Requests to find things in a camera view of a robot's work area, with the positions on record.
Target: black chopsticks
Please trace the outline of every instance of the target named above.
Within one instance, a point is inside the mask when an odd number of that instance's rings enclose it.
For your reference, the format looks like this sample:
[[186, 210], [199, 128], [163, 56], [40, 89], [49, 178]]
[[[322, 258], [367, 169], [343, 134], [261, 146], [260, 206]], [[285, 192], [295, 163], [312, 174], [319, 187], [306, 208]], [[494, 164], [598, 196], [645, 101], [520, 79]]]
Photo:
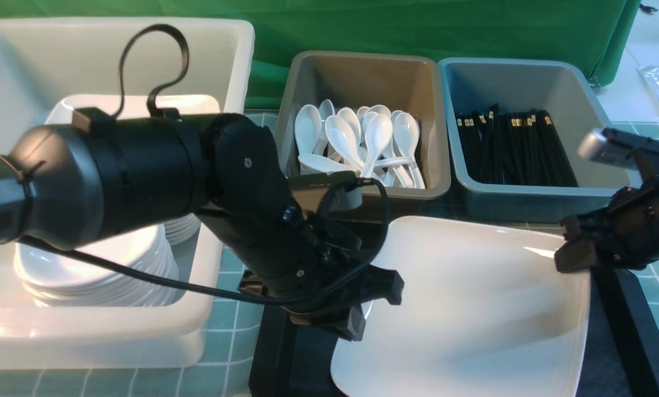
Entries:
[[576, 187], [557, 129], [545, 110], [456, 115], [466, 168], [485, 184]]

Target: green grid mat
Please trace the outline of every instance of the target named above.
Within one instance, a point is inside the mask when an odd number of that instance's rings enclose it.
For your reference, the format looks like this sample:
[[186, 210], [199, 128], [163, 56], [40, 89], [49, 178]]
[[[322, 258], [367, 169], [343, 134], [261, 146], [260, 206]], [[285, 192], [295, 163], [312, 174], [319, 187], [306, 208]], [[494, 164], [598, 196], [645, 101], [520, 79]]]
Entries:
[[[249, 115], [259, 125], [275, 127], [272, 114]], [[614, 123], [616, 128], [659, 140], [659, 124]], [[425, 204], [422, 214], [468, 221], [458, 186]], [[507, 223], [520, 229], [559, 234], [556, 224]], [[228, 249], [222, 251], [217, 287], [235, 289], [244, 266]], [[659, 328], [659, 262], [636, 272]], [[262, 307], [215, 299], [206, 324], [207, 349], [198, 364], [175, 369], [78, 369], [0, 371], [0, 396], [20, 397], [246, 397], [247, 382]]]

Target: green cloth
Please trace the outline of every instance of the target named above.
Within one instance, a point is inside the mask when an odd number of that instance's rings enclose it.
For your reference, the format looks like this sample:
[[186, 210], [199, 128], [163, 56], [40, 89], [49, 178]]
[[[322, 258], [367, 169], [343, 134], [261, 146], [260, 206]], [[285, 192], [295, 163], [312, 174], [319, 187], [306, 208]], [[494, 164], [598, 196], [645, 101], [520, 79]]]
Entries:
[[278, 108], [305, 50], [540, 58], [611, 83], [640, 0], [0, 0], [0, 18], [186, 16], [248, 20], [246, 105]]

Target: white spoon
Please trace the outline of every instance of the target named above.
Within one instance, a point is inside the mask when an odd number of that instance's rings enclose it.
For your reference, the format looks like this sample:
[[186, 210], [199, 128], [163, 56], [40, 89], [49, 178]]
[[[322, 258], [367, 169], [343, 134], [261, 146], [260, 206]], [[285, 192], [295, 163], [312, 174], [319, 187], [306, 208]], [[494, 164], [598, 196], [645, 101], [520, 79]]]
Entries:
[[369, 106], [362, 106], [361, 108], [358, 108], [356, 110], [356, 116], [361, 120], [363, 117], [364, 113], [366, 113], [369, 110]]
[[385, 115], [389, 118], [391, 118], [391, 110], [389, 108], [386, 108], [384, 105], [373, 105], [367, 112], [369, 111], [375, 111], [379, 115]]
[[[390, 160], [396, 157], [395, 151], [393, 151], [393, 136], [391, 136], [391, 143], [389, 143], [386, 146], [386, 148], [384, 148], [381, 154], [386, 160]], [[398, 181], [400, 182], [402, 187], [409, 189], [415, 188], [415, 183], [413, 182], [413, 178], [410, 177], [410, 174], [408, 174], [408, 171], [406, 171], [406, 169], [403, 168], [402, 165], [389, 169], [389, 175], [392, 175], [394, 178], [398, 178]]]
[[413, 159], [410, 157], [397, 157], [397, 158], [385, 158], [383, 160], [376, 161], [374, 169], [384, 168], [384, 167], [395, 167], [398, 165], [410, 165], [413, 164]]
[[369, 122], [375, 118], [375, 116], [378, 116], [378, 113], [375, 111], [367, 111], [367, 113], [364, 113], [364, 116], [361, 118], [361, 143], [366, 141], [366, 129], [369, 126]]
[[366, 129], [366, 148], [369, 156], [361, 172], [362, 178], [368, 178], [373, 172], [374, 165], [383, 150], [391, 143], [393, 134], [393, 123], [386, 115], [378, 115], [373, 118]]
[[320, 139], [322, 121], [320, 112], [312, 105], [305, 105], [295, 118], [295, 143], [298, 146], [298, 154], [312, 153]]
[[391, 122], [395, 124], [396, 122], [396, 117], [400, 115], [400, 113], [403, 113], [402, 110], [394, 110], [391, 112]]
[[299, 155], [298, 161], [310, 171], [316, 173], [339, 173], [340, 171], [352, 171], [348, 166], [332, 161], [320, 155]]
[[364, 161], [359, 157], [356, 136], [349, 124], [339, 116], [329, 116], [325, 121], [325, 129], [330, 145], [344, 158], [345, 163], [355, 171], [361, 171]]
[[403, 113], [396, 117], [395, 130], [393, 131], [393, 141], [396, 143], [398, 152], [405, 157], [413, 159], [413, 164], [408, 166], [410, 175], [413, 176], [413, 183], [416, 189], [424, 189], [425, 181], [418, 169], [418, 163], [415, 161], [415, 149], [418, 148], [418, 139], [420, 139], [420, 127], [417, 121], [408, 113]]
[[320, 103], [320, 106], [317, 108], [320, 112], [320, 120], [322, 120], [322, 125], [320, 126], [320, 139], [317, 141], [317, 146], [315, 146], [315, 150], [313, 153], [316, 155], [323, 155], [325, 153], [325, 148], [327, 147], [327, 132], [325, 131], [325, 120], [329, 116], [334, 115], [334, 105], [332, 105], [331, 100], [323, 100], [322, 103]]
[[369, 156], [368, 149], [366, 148], [366, 146], [360, 145], [358, 147], [358, 152], [359, 152], [359, 158], [361, 159], [361, 161], [364, 161], [364, 163], [365, 163], [366, 158]]
[[322, 118], [322, 121], [327, 120], [329, 116], [334, 116], [337, 114], [337, 112], [334, 110], [334, 104], [331, 100], [328, 99], [323, 100], [322, 103], [320, 103], [318, 109], [320, 110], [320, 117]]
[[341, 117], [342, 120], [346, 121], [347, 124], [352, 128], [352, 131], [354, 131], [354, 135], [356, 136], [356, 143], [361, 142], [361, 123], [359, 123], [359, 118], [356, 116], [356, 113], [354, 113], [354, 110], [350, 108], [341, 108], [337, 112], [337, 116]]

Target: white tub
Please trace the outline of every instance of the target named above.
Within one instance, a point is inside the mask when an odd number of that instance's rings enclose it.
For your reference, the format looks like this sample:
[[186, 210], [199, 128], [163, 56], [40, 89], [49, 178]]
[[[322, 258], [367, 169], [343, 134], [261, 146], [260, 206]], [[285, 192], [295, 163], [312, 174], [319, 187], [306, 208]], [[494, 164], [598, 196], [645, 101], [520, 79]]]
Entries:
[[[251, 70], [250, 23], [201, 18], [47, 18], [0, 20], [0, 153], [58, 101], [78, 93], [116, 94], [121, 50], [138, 30], [169, 23], [186, 36], [191, 65], [163, 95], [206, 94], [241, 112]], [[179, 73], [179, 49], [162, 33], [146, 35], [126, 63], [130, 95]], [[183, 276], [217, 282], [221, 242], [203, 228], [174, 249]], [[213, 299], [186, 293], [167, 307], [37, 308], [12, 271], [14, 247], [0, 246], [0, 369], [184, 367], [204, 352], [199, 329]]]

